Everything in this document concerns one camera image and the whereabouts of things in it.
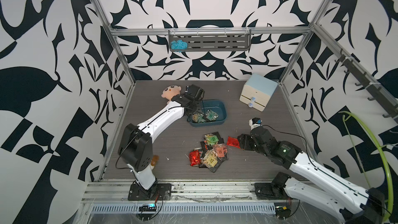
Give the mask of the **small red tea bag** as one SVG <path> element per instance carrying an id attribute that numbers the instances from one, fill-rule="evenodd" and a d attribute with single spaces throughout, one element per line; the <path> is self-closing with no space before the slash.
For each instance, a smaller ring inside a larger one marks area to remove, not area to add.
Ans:
<path id="1" fill-rule="evenodd" d="M 240 142 L 239 142 L 239 140 L 237 138 L 233 138 L 233 137 L 229 136 L 228 140 L 227 140 L 227 145 L 240 149 Z"/>

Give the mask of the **green label tea bag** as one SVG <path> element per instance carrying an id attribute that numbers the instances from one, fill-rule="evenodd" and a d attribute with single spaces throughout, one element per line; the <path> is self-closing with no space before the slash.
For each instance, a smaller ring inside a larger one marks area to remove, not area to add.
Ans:
<path id="1" fill-rule="evenodd" d="M 209 133 L 204 135 L 204 143 L 208 146 L 217 145 L 220 141 L 219 133 Z"/>

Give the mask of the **beige label tea bag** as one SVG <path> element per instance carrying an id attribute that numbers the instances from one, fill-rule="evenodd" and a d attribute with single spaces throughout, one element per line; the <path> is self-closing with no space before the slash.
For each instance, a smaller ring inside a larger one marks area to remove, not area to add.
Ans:
<path id="1" fill-rule="evenodd" d="M 207 168 L 214 168 L 218 163 L 218 157 L 214 150 L 208 150 L 201 160 L 202 164 Z"/>

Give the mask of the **red foil tea bag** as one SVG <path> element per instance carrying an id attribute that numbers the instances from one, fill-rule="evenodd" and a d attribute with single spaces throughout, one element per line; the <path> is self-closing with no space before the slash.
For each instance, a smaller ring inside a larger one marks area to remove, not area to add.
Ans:
<path id="1" fill-rule="evenodd" d="M 200 149 L 193 150 L 189 153 L 188 158 L 192 167 L 198 167 L 201 164 L 202 151 Z"/>

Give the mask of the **pink label tea bag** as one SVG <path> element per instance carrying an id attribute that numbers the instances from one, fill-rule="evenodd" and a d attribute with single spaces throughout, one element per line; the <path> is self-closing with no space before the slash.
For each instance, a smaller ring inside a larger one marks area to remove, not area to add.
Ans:
<path id="1" fill-rule="evenodd" d="M 228 152 L 226 144 L 215 144 L 212 147 L 218 158 L 224 158 Z"/>

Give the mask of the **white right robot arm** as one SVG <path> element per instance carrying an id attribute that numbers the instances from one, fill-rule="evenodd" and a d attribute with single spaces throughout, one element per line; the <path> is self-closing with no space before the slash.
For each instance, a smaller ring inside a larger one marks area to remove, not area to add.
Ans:
<path id="1" fill-rule="evenodd" d="M 308 203 L 344 224 L 381 224 L 390 211 L 385 196 L 376 188 L 365 189 L 328 170 L 296 145 L 278 141 L 263 126 L 238 137 L 241 149 L 255 151 L 273 164 L 298 174 L 312 185 L 279 172 L 271 183 L 255 184 L 258 198 L 289 197 Z"/>

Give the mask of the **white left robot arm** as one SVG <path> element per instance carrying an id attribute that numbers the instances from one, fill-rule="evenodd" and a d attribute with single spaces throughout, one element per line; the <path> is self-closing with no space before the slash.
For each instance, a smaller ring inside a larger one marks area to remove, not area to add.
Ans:
<path id="1" fill-rule="evenodd" d="M 153 159 L 153 142 L 171 124 L 184 116 L 197 111 L 197 104 L 204 96 L 204 90 L 196 85 L 189 85 L 185 90 L 172 85 L 163 90 L 162 98 L 167 100 L 166 106 L 148 120 L 125 127 L 118 149 L 118 159 L 123 160 L 126 167 L 118 170 L 130 170 L 138 186 L 150 192 L 157 183 L 153 175 L 151 161 Z"/>

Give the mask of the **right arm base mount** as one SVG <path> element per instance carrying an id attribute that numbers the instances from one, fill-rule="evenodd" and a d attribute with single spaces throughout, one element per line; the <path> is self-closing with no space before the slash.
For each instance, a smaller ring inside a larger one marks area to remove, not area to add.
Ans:
<path id="1" fill-rule="evenodd" d="M 274 183 L 255 183 L 254 193 L 258 200 L 288 200 L 291 199 L 284 187 Z"/>

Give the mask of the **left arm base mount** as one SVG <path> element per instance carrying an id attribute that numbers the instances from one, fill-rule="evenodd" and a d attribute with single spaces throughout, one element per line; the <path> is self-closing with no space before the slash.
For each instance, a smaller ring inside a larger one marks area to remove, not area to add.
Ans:
<path id="1" fill-rule="evenodd" d="M 150 201 L 159 197 L 168 198 L 171 195 L 172 185 L 164 183 L 154 183 L 148 190 L 144 189 L 136 181 L 130 186 L 129 201 Z"/>

